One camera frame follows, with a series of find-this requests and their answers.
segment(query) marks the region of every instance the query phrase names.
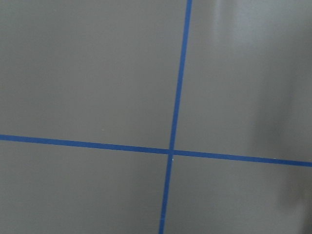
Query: vertical blue line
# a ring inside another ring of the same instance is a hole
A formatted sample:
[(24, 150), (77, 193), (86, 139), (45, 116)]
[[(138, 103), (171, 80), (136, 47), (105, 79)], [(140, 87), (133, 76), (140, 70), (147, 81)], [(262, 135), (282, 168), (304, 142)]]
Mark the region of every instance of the vertical blue line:
[(159, 232), (158, 232), (159, 234), (164, 233), (165, 221), (166, 221), (166, 211), (167, 211), (167, 203), (168, 203), (168, 196), (169, 196), (171, 169), (172, 169), (172, 162), (174, 159), (174, 149), (175, 149), (175, 142), (176, 142), (176, 128), (177, 128), (177, 120), (178, 120), (179, 108), (180, 108), (184, 65), (185, 65), (186, 50), (187, 50), (187, 40), (188, 40), (190, 19), (191, 19), (191, 8), (192, 8), (192, 0), (187, 0), (184, 30), (183, 30), (183, 40), (182, 40), (182, 48), (181, 48), (181, 57), (180, 57), (180, 65), (179, 65), (179, 74), (177, 78), (177, 86), (176, 86), (176, 92), (175, 92), (175, 108), (174, 108), (174, 114), (173, 114), (172, 126), (171, 126), (169, 154), (168, 154), (164, 193), (163, 193), (163, 198), (162, 198), (162, 207), (161, 207), (161, 215), (160, 215), (160, 222), (159, 222)]

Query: horizontal blue line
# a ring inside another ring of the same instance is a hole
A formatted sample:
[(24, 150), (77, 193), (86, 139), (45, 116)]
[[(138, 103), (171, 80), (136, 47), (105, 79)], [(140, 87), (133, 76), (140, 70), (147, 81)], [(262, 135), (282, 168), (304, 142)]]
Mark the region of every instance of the horizontal blue line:
[(122, 150), (122, 151), (165, 154), (165, 155), (168, 154), (169, 152), (169, 150), (166, 150), (166, 149), (138, 147), (138, 146), (129, 146), (129, 145), (102, 144), (102, 143), (73, 141), (73, 140), (48, 139), (48, 138), (27, 137), (27, 136), (0, 135), (0, 140), (18, 141), (18, 142), (27, 142), (27, 143), (39, 143), (39, 144), (48, 144), (48, 145), (75, 146), (75, 147), (95, 148), (95, 149), (105, 149), (105, 150)]
[(215, 158), (215, 159), (226, 159), (226, 160), (245, 161), (245, 162), (261, 162), (261, 163), (273, 163), (273, 164), (284, 164), (284, 165), (292, 165), (292, 166), (312, 167), (312, 162), (284, 160), (284, 159), (275, 159), (275, 158), (266, 158), (266, 157), (223, 155), (223, 154), (183, 151), (183, 150), (175, 150), (175, 155), (191, 156), (191, 157), (205, 157), (205, 158)]
[[(148, 147), (138, 147), (138, 146), (128, 146), (128, 145), (102, 144), (102, 143), (92, 143), (92, 142), (72, 141), (72, 140), (58, 140), (58, 139), (39, 138), (39, 137), (27, 137), (27, 136), (0, 135), (0, 140), (48, 144), (48, 145), (74, 146), (74, 147), (95, 148), (95, 149), (105, 149), (105, 150), (143, 152), (143, 153), (162, 154), (162, 155), (167, 155), (171, 152), (168, 149), (148, 148)], [(184, 150), (173, 150), (173, 153), (174, 155), (177, 155), (177, 156), (205, 157), (205, 158), (225, 159), (225, 160), (234, 160), (234, 161), (260, 162), (260, 163), (273, 163), (273, 164), (283, 164), (283, 165), (292, 165), (292, 166), (312, 167), (312, 162), (284, 160), (284, 159), (275, 159), (275, 158), (266, 158), (266, 157), (223, 155), (223, 154), (184, 151)]]

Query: gray floor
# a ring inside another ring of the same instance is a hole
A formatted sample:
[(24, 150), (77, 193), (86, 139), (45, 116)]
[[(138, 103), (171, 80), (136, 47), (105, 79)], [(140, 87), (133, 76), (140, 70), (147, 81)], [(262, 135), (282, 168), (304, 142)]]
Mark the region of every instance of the gray floor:
[[(167, 149), (186, 1), (0, 1), (0, 134)], [(312, 161), (312, 1), (193, 0), (175, 149)], [(156, 234), (166, 155), (0, 141), (3, 234)], [(311, 168), (175, 156), (167, 234), (310, 234)]]

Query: gray panel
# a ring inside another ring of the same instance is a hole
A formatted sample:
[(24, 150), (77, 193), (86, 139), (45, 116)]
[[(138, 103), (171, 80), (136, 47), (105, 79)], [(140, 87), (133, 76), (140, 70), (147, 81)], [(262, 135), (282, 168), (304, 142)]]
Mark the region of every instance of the gray panel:
[(167, 234), (310, 234), (312, 169), (175, 156)]
[(166, 156), (0, 142), (0, 233), (156, 234)]
[(2, 134), (168, 147), (179, 0), (0, 3)]
[(193, 3), (176, 148), (311, 160), (312, 1)]

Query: blue tape line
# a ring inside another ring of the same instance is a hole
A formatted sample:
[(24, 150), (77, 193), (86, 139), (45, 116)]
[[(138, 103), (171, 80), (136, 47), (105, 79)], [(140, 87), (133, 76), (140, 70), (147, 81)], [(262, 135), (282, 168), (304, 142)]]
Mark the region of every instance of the blue tape line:
[(168, 160), (167, 160), (165, 185), (164, 185), (161, 214), (160, 214), (160, 221), (159, 221), (159, 231), (158, 231), (159, 234), (164, 233), (165, 221), (166, 221), (166, 212), (167, 212), (167, 203), (168, 203), (168, 197), (169, 197), (169, 187), (170, 187), (170, 178), (171, 178), (171, 171), (172, 171), (172, 162), (174, 159), (174, 148), (175, 148), (175, 142), (176, 142), (176, 129), (177, 129), (177, 121), (178, 121), (181, 92), (182, 92), (184, 66), (185, 66), (185, 58), (186, 58), (186, 50), (187, 50), (187, 41), (188, 41), (189, 28), (190, 28), (191, 9), (192, 9), (192, 0), (187, 0), (186, 11), (185, 11), (185, 20), (184, 20), (184, 29), (183, 29), (182, 47), (181, 47), (181, 56), (180, 56), (180, 65), (179, 65), (179, 73), (178, 73), (177, 86), (176, 86), (176, 92), (175, 92), (175, 107), (174, 107), (174, 114), (173, 114), (173, 120), (172, 120), (172, 126), (171, 126), (171, 135), (170, 135), (170, 144), (169, 144), (170, 152), (168, 154)]
[(284, 160), (284, 159), (275, 159), (275, 158), (266, 158), (266, 157), (223, 155), (223, 154), (213, 154), (213, 153), (203, 153), (203, 152), (193, 152), (193, 151), (183, 151), (183, 150), (175, 150), (175, 155), (312, 167), (312, 162)]
[(27, 143), (39, 143), (39, 144), (48, 144), (48, 145), (75, 146), (75, 147), (95, 148), (95, 149), (105, 149), (105, 150), (122, 150), (122, 151), (143, 152), (143, 153), (164, 154), (164, 155), (169, 153), (169, 150), (166, 150), (166, 149), (138, 147), (138, 146), (129, 146), (129, 145), (102, 144), (102, 143), (92, 143), (92, 142), (73, 141), (73, 140), (58, 140), (58, 139), (26, 137), (26, 136), (0, 135), (0, 140), (18, 141), (18, 142), (27, 142)]
[[(0, 135), (0, 140), (48, 144), (48, 145), (74, 146), (74, 147), (95, 148), (95, 149), (105, 149), (105, 150), (143, 152), (143, 153), (162, 154), (162, 155), (171, 154), (170, 153), (171, 151), (167, 149), (128, 146), (128, 145), (102, 144), (102, 143), (92, 143), (92, 142), (72, 141), (72, 140), (58, 140), (58, 139), (49, 139), (49, 138), (27, 137), (27, 136)], [(312, 162), (274, 159), (274, 158), (266, 158), (266, 157), (223, 155), (223, 154), (184, 151), (184, 150), (173, 150), (173, 155), (190, 156), (190, 157), (205, 157), (205, 158), (215, 158), (215, 159), (225, 159), (225, 160), (245, 161), (245, 162), (273, 163), (273, 164), (292, 165), (292, 166), (301, 166), (301, 167), (312, 167)]]

